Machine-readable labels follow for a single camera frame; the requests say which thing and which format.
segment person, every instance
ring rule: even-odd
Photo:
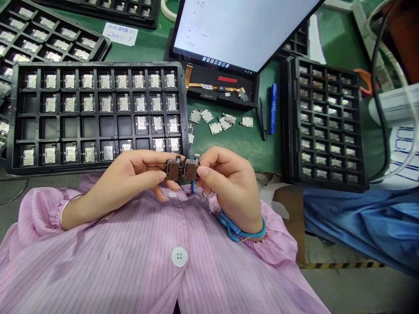
[[[0,246],[0,313],[329,313],[251,164],[212,147],[192,193],[160,184],[175,158],[127,151],[78,190],[30,190]]]

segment fingernail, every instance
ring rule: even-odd
[[[205,166],[200,166],[197,170],[200,177],[206,177],[206,175],[208,174],[209,171],[210,171],[210,169],[208,167],[205,167]]]
[[[166,178],[166,173],[164,173],[163,171],[159,171],[158,178],[160,179],[160,181],[163,181]]]

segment white tape roll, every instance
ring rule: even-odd
[[[173,13],[167,8],[166,2],[169,1],[170,0],[161,0],[161,11],[163,12],[163,15],[167,17],[167,19],[171,20],[172,22],[175,22],[177,14]]]

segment sleeve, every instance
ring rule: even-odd
[[[60,221],[62,208],[71,198],[90,190],[98,178],[96,175],[82,175],[79,190],[31,189],[22,199],[17,222],[9,228],[0,245],[0,266],[41,237],[64,232]]]
[[[245,241],[244,243],[259,259],[276,269],[287,261],[295,263],[297,242],[289,234],[281,216],[265,202],[261,201],[261,205],[266,224],[265,238],[259,242]]]

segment yellow and black warning tape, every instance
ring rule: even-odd
[[[379,262],[357,262],[357,263],[307,263],[300,266],[304,269],[354,269],[354,268],[383,268],[385,265]]]

